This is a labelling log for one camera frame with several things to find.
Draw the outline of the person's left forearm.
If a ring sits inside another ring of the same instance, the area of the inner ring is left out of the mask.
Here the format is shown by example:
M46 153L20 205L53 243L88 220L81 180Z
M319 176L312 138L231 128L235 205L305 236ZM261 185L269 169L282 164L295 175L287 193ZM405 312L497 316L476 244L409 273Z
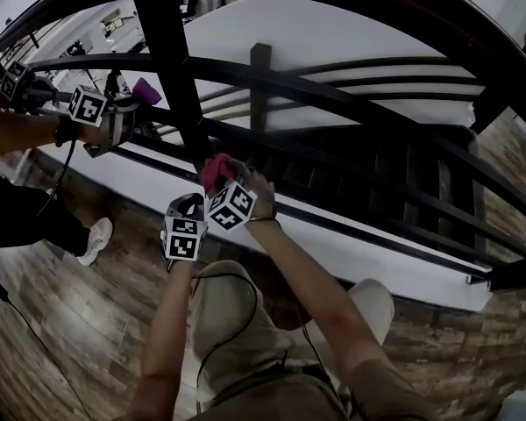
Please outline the person's left forearm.
M188 296L194 263L176 262L154 315L129 410L131 421L171 421L181 385Z

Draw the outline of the red cloth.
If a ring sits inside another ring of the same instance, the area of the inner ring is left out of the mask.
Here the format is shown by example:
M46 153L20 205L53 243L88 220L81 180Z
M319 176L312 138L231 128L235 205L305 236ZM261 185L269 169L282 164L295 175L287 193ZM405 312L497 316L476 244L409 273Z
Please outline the red cloth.
M208 198L212 198L225 187L228 181L234 181L235 178L236 168L230 155L219 153L204 162L201 184Z

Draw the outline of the dark wooden railing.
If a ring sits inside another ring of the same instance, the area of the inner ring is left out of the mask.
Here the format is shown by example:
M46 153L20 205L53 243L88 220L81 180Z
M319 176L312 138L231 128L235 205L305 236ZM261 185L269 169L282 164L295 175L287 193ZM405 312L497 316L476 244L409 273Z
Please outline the dark wooden railing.
M526 55L520 47L491 18L466 0L310 0L320 4L370 16L373 19L405 32L422 42L439 47L485 84L491 84L518 106L526 116ZM188 51L184 28L176 16L169 19L169 47L164 47L162 33L149 28L146 34L149 54L98 54L65 60L50 60L42 64L45 70L89 66L96 69L117 68L152 72L159 78L164 93L170 99L168 109L150 109L161 123L185 133L184 146L163 146L159 141L142 139L142 146L152 147L166 155L178 156L199 164L208 156L213 139L207 128L197 121L201 116L200 100L193 85L200 80L190 73L185 62L192 56ZM526 197L490 165L464 148L437 135L430 140L414 137L380 135L383 139L416 145L430 151L450 168L466 175L472 182L491 190L526 217ZM526 288L526 247L516 244L505 233L493 228L474 215L434 196L397 182L414 190L415 198L425 198L441 218L474 231L485 239L498 243L518 255L518 260L502 262L481 253L476 260L481 271L463 267L473 283L485 282L493 291Z

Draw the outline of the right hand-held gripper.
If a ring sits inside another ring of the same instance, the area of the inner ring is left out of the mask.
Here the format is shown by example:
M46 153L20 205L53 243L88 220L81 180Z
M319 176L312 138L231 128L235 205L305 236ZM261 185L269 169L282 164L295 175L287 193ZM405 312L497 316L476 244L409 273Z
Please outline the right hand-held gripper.
M237 160L227 160L225 163L235 182L231 182L210 200L208 216L221 228L230 231L250 220L258 197L242 186L248 182L246 164Z

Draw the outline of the person's beige trousers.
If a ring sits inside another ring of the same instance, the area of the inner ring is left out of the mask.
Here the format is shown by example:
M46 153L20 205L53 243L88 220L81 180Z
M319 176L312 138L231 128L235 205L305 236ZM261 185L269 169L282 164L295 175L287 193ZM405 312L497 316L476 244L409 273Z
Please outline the person's beige trousers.
M331 384L340 385L342 373L314 321L305 327L325 371L302 328L285 331L274 325L259 289L236 261L212 263L198 279L190 328L192 349L201 362L197 385L206 399L204 410L256 375L306 373L323 380L338 398Z

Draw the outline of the dark wooden stair banister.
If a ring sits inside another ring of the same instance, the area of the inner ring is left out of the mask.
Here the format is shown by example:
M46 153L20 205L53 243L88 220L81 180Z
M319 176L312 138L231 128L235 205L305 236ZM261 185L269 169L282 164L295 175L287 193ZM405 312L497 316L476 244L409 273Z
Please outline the dark wooden stair banister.
M264 100L279 97L280 104L266 103L262 115L277 111L288 111L312 107L323 112L351 121L355 125L366 127L369 131L388 137L400 137L405 140L418 137L430 140L437 136L439 124L421 124L399 111L385 106L385 101L450 101L466 102L472 106L473 123L470 130L474 134L483 132L507 108L510 103L496 87L483 86L478 95L460 94L453 91L385 91L383 86L403 84L446 84L451 86L480 86L474 77L457 75L381 75L357 78L338 78L325 82L311 80L312 75L329 72L375 67L399 66L444 66L447 60L442 57L401 57L378 58L370 60L346 61L291 71L274 71L252 65L208 58L191 57L185 64L194 77L223 84L223 89L207 96L209 100L228 96L248 89L252 96L243 99L225 101L219 105L202 110L197 123L209 128L215 122L210 113L223 111L218 123L226 125L230 120L241 118L239 112L228 112L229 108L249 104L250 112L256 112L256 96Z

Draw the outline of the person's right forearm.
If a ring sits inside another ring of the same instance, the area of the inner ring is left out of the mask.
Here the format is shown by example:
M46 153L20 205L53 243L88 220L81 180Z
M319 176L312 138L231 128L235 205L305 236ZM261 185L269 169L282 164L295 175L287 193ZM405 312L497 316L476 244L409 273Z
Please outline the person's right forearm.
M382 284L364 280L347 292L276 221L251 221L246 228L312 316L343 375L369 360L394 367L380 345L394 315L391 296Z

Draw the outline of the black office chair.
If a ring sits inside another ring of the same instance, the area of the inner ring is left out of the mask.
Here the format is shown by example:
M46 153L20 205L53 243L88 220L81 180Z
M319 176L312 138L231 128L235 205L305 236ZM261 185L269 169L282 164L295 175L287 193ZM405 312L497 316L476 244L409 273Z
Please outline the black office chair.
M181 20L183 24L189 23L197 17L199 0L184 0L180 5Z

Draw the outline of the person's olive shirt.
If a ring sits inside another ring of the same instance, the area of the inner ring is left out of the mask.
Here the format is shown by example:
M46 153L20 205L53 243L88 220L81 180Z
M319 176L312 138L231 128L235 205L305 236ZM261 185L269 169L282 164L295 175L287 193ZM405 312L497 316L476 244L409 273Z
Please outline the person's olive shirt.
M306 373L256 375L189 421L440 421L432 406L380 360L350 375L346 410L323 380Z

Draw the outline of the person's right hand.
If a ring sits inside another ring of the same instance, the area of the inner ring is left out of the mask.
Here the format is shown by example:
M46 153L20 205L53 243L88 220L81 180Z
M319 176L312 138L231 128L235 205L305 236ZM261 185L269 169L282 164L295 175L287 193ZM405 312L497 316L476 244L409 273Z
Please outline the person's right hand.
M249 222L269 221L276 218L274 184L255 168L244 165L241 176L246 190L256 195Z

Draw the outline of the purple cloth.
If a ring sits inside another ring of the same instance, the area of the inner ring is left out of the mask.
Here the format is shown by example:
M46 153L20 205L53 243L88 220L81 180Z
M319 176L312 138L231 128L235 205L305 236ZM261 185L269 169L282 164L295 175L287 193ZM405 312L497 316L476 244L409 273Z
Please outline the purple cloth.
M160 93L144 78L140 77L131 91L132 98L143 104L154 106L162 99Z

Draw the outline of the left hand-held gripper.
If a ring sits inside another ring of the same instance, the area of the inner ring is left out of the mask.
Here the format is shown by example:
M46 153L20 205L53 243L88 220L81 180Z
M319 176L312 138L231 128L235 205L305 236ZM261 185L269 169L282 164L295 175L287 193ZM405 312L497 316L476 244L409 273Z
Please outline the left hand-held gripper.
M160 250L166 260L197 260L207 232L204 211L204 196L199 193L180 196L168 205L160 231Z

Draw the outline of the dark wooden staircase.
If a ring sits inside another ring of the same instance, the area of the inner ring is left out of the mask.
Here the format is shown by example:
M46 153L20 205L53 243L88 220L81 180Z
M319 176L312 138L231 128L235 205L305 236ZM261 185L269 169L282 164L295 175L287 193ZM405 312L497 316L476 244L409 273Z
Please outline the dark wooden staircase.
M366 168L366 160L376 160L376 148L342 146L350 138L346 129L262 134L209 122L207 132L218 152L257 168L284 196L462 260L481 259L463 241L406 221L407 209L425 213L434 224L441 216L425 198L415 198L414 190Z

